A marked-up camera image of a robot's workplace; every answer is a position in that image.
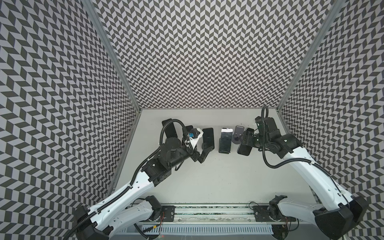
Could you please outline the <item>phone with teal case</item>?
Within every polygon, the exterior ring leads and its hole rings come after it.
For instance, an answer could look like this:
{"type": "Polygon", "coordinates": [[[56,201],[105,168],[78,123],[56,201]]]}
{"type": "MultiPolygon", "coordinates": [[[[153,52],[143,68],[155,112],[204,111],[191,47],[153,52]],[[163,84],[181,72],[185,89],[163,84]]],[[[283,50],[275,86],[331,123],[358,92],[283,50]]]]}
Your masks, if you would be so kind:
{"type": "Polygon", "coordinates": [[[221,137],[219,140],[219,153],[229,154],[232,146],[233,129],[222,128],[221,137]]]}

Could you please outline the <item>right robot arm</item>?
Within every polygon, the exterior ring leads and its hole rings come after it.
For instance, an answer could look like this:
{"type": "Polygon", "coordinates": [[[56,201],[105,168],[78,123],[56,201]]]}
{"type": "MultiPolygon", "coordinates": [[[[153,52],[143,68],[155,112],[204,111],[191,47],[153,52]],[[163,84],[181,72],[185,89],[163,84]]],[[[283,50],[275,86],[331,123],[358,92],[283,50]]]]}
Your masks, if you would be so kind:
{"type": "Polygon", "coordinates": [[[341,239],[363,220],[369,206],[365,198],[336,183],[294,135],[281,135],[273,118],[261,116],[255,122],[256,130],[247,128],[242,134],[238,154],[248,156],[256,148],[269,168],[293,167],[320,199],[318,204],[309,204],[275,196],[267,208],[271,220],[303,220],[331,240],[341,239]]]}

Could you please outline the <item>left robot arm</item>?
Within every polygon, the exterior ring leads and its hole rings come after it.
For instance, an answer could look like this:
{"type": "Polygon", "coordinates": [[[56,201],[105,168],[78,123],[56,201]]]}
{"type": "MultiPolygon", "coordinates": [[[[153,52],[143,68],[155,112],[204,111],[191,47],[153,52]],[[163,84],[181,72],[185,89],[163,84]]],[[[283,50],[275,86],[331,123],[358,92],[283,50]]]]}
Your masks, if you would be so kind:
{"type": "Polygon", "coordinates": [[[182,145],[178,138],[166,139],[138,166],[129,183],[89,208],[77,208],[74,226],[65,233],[64,239],[76,236],[79,240],[109,240],[141,221],[157,221],[163,206],[155,196],[148,196],[134,206],[131,204],[169,177],[173,167],[185,160],[203,163],[214,146],[206,145],[199,153],[198,141],[199,138],[188,138],[182,145]]]}

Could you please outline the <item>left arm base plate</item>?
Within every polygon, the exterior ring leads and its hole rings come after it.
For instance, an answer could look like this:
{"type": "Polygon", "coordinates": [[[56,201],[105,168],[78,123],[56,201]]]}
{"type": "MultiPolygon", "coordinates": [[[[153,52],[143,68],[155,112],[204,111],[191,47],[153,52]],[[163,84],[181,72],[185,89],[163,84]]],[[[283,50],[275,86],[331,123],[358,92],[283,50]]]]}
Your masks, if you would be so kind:
{"type": "Polygon", "coordinates": [[[155,209],[152,215],[147,219],[147,222],[173,222],[175,218],[176,206],[167,205],[159,209],[155,209]]]}

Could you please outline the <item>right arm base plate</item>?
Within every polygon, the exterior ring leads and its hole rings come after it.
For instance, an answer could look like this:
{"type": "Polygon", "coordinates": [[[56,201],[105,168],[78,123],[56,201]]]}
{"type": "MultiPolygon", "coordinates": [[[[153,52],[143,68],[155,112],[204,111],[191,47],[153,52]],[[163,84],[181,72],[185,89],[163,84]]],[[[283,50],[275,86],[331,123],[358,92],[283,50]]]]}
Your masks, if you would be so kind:
{"type": "Polygon", "coordinates": [[[274,220],[271,216],[270,216],[270,213],[269,213],[269,206],[267,205],[251,205],[249,207],[252,211],[253,211],[253,216],[255,218],[255,221],[258,222],[258,223],[261,223],[261,222],[279,222],[279,223],[295,223],[297,222],[298,220],[295,219],[295,218],[292,218],[292,217],[280,217],[278,220],[274,220]]]}

